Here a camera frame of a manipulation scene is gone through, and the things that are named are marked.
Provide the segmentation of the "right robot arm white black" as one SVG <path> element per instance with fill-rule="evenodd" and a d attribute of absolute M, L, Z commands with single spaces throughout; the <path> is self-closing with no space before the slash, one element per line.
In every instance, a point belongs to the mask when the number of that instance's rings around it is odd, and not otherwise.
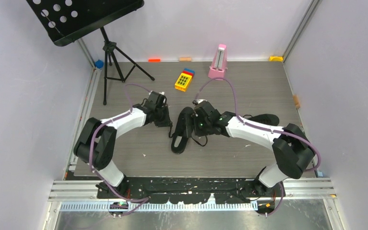
<path fill-rule="evenodd" d="M 259 196 L 267 196 L 285 179 L 299 179 L 316 155 L 313 145 L 295 124 L 269 126 L 236 115 L 219 113 L 207 100 L 194 100 L 194 131 L 197 136 L 223 135 L 240 138 L 271 150 L 275 163 L 264 167 L 253 180 Z"/>

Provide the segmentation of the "black canvas shoe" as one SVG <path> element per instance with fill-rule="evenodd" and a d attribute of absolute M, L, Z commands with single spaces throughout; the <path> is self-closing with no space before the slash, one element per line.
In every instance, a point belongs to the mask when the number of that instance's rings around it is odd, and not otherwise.
<path fill-rule="evenodd" d="M 280 123 L 279 117 L 274 114 L 244 115 L 243 118 L 269 126 L 278 126 Z"/>
<path fill-rule="evenodd" d="M 183 108 L 178 115 L 174 133 L 171 133 L 172 126 L 170 127 L 168 136 L 169 138 L 172 138 L 171 151 L 174 154 L 179 155 L 184 152 L 189 138 L 201 147 L 205 147 L 208 143 L 207 137 L 205 137 L 206 142 L 201 144 L 192 136 L 195 129 L 193 115 L 194 110 L 191 107 Z"/>

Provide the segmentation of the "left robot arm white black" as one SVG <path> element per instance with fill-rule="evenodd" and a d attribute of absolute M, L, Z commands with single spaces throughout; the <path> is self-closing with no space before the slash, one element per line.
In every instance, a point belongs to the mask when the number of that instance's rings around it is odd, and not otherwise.
<path fill-rule="evenodd" d="M 172 125 L 164 92 L 151 91 L 142 103 L 117 116 L 102 120 L 89 118 L 76 141 L 73 154 L 110 184 L 109 192 L 115 198 L 123 198 L 128 189 L 122 182 L 125 174 L 113 162 L 115 142 L 127 132 L 150 123 L 156 127 Z"/>

